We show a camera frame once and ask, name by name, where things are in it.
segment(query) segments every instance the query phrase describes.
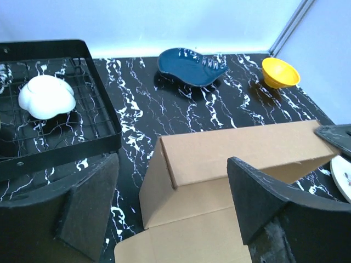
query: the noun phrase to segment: black dish rack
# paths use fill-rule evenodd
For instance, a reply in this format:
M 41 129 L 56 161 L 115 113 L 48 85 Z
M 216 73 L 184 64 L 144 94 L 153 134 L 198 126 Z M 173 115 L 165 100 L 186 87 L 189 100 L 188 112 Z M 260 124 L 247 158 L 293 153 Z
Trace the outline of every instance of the black dish rack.
M 40 121 L 21 109 L 33 77 L 64 79 L 75 92 L 69 114 Z M 0 181 L 121 147 L 121 126 L 84 41 L 0 43 Z

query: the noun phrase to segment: yellow cup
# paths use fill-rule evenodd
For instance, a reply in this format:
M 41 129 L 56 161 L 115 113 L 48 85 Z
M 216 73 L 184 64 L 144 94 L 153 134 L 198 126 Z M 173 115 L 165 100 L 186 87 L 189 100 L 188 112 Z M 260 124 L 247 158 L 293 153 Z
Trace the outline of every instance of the yellow cup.
M 276 58 L 266 58 L 262 61 L 262 73 L 264 82 L 274 89 L 295 86 L 301 80 L 295 68 Z

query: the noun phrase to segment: blue tray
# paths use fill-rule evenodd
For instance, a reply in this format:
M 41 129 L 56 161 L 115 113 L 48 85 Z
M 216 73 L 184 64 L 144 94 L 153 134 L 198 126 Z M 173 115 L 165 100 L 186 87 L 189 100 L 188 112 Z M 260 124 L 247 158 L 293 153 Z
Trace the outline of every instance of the blue tray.
M 186 84 L 204 87 L 224 74 L 228 67 L 212 57 L 206 57 L 186 48 L 172 48 L 157 59 L 158 70 L 172 75 Z

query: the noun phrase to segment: marble table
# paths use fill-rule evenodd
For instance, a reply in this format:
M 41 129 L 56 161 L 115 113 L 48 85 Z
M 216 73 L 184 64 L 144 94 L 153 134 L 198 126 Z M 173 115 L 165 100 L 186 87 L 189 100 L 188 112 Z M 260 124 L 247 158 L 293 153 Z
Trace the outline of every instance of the marble table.
M 138 193 L 156 139 L 160 135 L 318 119 L 331 120 L 300 87 L 272 90 L 262 82 L 261 63 L 268 54 L 215 56 L 230 70 L 213 85 L 190 88 L 157 73 L 157 58 L 95 60 L 100 77 L 122 126 L 120 174 L 111 207 L 100 262 L 114 262 L 115 245 L 143 230 Z M 95 158 L 66 168 L 42 172 L 46 180 L 72 173 Z M 0 187 L 0 201 L 25 190 L 32 181 Z M 311 194 L 345 202 L 335 186 L 329 165 L 297 181 Z

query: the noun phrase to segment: light blue wall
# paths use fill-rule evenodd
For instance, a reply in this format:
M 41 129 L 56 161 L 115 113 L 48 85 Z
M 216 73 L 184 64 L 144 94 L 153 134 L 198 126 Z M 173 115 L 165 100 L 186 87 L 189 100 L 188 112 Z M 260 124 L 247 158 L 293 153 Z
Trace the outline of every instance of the light blue wall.
M 84 39 L 94 57 L 268 50 L 301 0 L 1 0 L 0 42 Z
M 336 123 L 351 123 L 351 1 L 316 0 L 278 58 Z

